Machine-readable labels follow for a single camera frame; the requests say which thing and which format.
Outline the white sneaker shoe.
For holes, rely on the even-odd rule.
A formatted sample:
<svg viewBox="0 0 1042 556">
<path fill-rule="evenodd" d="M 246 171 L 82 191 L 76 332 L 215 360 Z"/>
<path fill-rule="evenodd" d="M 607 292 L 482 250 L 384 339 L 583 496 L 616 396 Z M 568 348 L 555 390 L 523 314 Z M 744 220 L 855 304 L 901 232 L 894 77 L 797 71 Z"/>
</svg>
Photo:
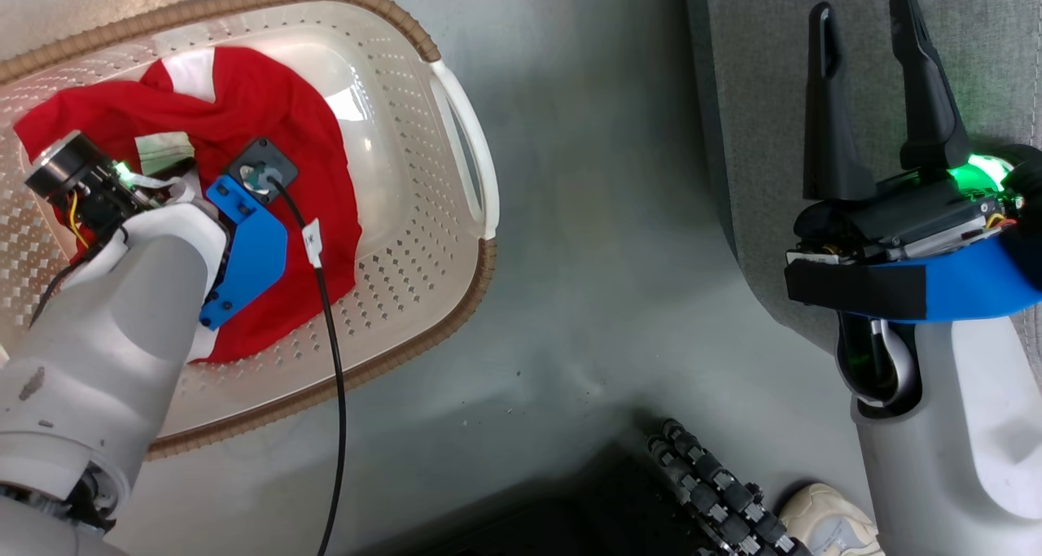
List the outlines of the white sneaker shoe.
<svg viewBox="0 0 1042 556">
<path fill-rule="evenodd" d="M 827 484 L 814 483 L 794 492 L 779 519 L 812 556 L 886 556 L 872 519 Z"/>
</svg>

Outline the white perforated laundry basket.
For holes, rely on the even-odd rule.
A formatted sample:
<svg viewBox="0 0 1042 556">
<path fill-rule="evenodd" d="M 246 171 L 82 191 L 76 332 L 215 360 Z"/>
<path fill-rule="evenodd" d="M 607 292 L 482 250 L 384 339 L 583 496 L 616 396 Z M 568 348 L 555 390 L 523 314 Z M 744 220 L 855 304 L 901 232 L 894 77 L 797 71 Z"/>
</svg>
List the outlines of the white perforated laundry basket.
<svg viewBox="0 0 1042 556">
<path fill-rule="evenodd" d="M 42 303 L 97 252 L 76 252 L 24 185 L 14 126 L 57 92 L 137 81 L 153 64 L 219 46 L 301 75 L 341 125 L 362 228 L 355 286 L 331 299 L 346 387 L 453 333 L 495 256 L 496 174 L 458 79 L 391 0 L 194 0 L 96 27 L 0 62 L 0 367 Z M 146 460 L 226 440 L 334 396 L 317 280 L 282 196 L 282 277 L 220 329 L 201 325 Z"/>
</svg>

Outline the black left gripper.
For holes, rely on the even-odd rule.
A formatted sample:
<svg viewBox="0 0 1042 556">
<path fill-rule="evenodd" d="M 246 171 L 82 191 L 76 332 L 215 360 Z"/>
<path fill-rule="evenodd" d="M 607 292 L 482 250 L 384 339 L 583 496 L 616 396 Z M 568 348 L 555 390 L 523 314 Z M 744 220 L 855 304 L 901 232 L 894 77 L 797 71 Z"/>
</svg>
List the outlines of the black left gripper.
<svg viewBox="0 0 1042 556">
<path fill-rule="evenodd" d="M 82 130 L 26 130 L 24 152 L 24 185 L 52 208 L 76 252 L 171 234 L 200 217 L 198 180 L 139 173 Z"/>
</svg>

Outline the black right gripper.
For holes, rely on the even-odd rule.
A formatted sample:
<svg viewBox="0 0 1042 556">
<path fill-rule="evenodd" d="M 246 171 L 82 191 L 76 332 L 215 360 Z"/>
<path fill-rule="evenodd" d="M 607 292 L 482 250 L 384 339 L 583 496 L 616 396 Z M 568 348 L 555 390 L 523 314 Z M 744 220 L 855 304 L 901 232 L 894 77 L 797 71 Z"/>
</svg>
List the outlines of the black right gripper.
<svg viewBox="0 0 1042 556">
<path fill-rule="evenodd" d="M 904 82 L 907 171 L 876 181 L 862 163 L 837 15 L 816 4 L 808 16 L 803 145 L 810 206 L 794 222 L 788 264 L 882 266 L 952 252 L 1009 227 L 1042 234 L 1042 149 L 1009 144 L 971 153 L 918 0 L 889 0 L 889 12 Z"/>
</svg>

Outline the red and white garment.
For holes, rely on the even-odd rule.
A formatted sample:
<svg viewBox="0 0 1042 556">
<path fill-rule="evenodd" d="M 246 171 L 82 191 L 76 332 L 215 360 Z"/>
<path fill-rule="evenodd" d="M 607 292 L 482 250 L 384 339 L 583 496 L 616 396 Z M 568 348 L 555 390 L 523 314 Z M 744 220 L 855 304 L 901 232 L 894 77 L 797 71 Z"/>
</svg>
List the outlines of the red and white garment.
<svg viewBox="0 0 1042 556">
<path fill-rule="evenodd" d="M 254 49 L 219 46 L 172 55 L 137 81 L 57 92 L 19 118 L 14 131 L 36 158 L 78 130 L 131 173 L 168 180 L 193 159 L 202 189 L 249 142 L 270 140 L 298 168 L 291 199 L 316 221 L 331 299 L 355 286 L 361 241 L 341 125 L 297 72 Z"/>
</svg>

